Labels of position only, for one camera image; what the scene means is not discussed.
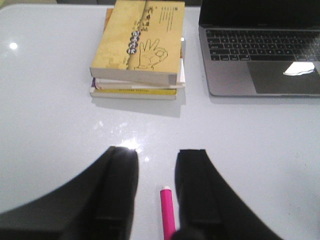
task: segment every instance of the table surface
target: table surface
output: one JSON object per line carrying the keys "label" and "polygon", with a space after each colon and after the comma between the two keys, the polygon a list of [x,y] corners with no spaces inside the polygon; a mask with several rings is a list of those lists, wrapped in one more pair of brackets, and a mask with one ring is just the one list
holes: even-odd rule
{"label": "table surface", "polygon": [[177,100],[91,98],[89,67],[106,8],[0,10],[0,212],[61,186],[109,146],[126,146],[139,156],[131,239],[161,240],[159,191],[174,189],[177,154],[206,149],[283,239],[319,240],[320,99],[210,96],[198,7],[185,12],[186,88]]}

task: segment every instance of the marker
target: marker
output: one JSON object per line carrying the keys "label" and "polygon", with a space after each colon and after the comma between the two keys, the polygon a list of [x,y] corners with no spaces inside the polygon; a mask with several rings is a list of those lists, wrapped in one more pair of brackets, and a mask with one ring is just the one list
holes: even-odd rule
{"label": "marker", "polygon": [[164,240],[170,240],[171,236],[176,231],[174,205],[172,202],[172,191],[170,187],[165,186],[160,191],[162,226]]}

